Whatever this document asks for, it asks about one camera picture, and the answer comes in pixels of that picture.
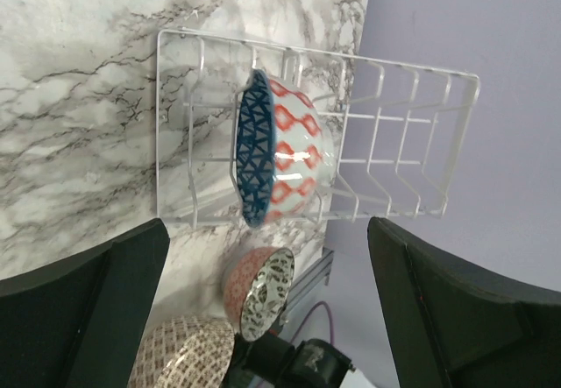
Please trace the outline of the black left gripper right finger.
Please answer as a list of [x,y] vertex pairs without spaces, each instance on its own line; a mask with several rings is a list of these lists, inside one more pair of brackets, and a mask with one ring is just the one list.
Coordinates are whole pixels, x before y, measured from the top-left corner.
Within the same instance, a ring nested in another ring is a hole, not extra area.
[[491,272],[388,219],[367,229],[402,387],[558,387],[560,294]]

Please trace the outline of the blue triangle pattern bowl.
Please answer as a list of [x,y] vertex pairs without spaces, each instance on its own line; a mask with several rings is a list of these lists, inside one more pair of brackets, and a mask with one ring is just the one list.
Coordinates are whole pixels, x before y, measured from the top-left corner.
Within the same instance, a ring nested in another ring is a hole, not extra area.
[[257,68],[239,105],[235,156],[242,216],[252,228],[303,212],[336,166],[333,137],[309,97]]

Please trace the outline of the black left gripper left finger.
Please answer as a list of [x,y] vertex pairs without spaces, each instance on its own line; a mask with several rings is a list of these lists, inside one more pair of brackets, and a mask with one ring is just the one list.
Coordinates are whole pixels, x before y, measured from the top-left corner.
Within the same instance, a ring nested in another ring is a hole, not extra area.
[[3,387],[125,387],[170,245],[152,219],[1,282]]

